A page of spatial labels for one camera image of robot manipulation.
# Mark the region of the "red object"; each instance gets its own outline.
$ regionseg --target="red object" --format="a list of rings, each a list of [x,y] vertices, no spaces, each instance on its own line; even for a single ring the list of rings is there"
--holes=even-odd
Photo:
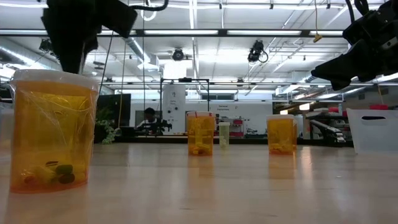
[[[388,110],[387,105],[371,105],[369,107],[370,110]]]
[[[230,136],[236,136],[236,137],[242,137],[244,134],[240,133],[240,132],[230,132],[229,135]]]
[[[338,113],[338,108],[329,108],[329,112],[336,112],[336,113]]]
[[[243,124],[242,120],[234,120],[233,122],[234,122],[234,124]]]

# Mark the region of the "plastic container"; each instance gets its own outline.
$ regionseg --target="plastic container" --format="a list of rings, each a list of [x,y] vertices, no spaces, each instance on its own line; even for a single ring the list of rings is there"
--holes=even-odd
[[[81,75],[19,70],[14,92],[10,191],[41,193],[87,183],[98,84]]]
[[[216,115],[211,112],[187,113],[188,152],[194,156],[213,155],[213,138]]]
[[[267,116],[269,154],[293,154],[297,149],[297,123],[294,116]]]
[[[229,148],[229,126],[231,124],[229,122],[220,122],[218,126],[220,127],[220,148],[228,149]]]
[[[347,109],[356,153],[398,152],[398,111]]]
[[[0,105],[0,162],[10,160],[13,129],[14,109]]]

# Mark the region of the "pill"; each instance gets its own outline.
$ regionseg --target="pill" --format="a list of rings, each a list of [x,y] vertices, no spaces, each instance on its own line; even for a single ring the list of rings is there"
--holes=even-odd
[[[58,181],[61,184],[70,184],[73,181],[75,181],[75,175],[74,174],[63,174],[58,178]]]
[[[59,174],[71,174],[73,171],[72,165],[59,165],[55,168],[55,172]]]
[[[39,178],[42,182],[49,184],[51,181],[57,177],[56,173],[51,169],[45,166],[37,166],[34,169],[34,174]]]

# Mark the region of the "black robotic arm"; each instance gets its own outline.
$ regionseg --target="black robotic arm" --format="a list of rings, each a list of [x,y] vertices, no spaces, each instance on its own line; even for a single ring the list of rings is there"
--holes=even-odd
[[[53,51],[65,72],[79,73],[87,54],[98,48],[102,26],[128,38],[137,18],[136,9],[164,10],[160,7],[127,6],[119,0],[47,0],[42,21]]]

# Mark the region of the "security camera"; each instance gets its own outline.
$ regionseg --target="security camera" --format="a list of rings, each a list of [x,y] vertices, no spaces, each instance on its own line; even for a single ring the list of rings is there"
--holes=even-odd
[[[172,55],[172,58],[174,61],[181,61],[184,59],[184,53],[182,52],[182,49],[175,49],[174,53]]]

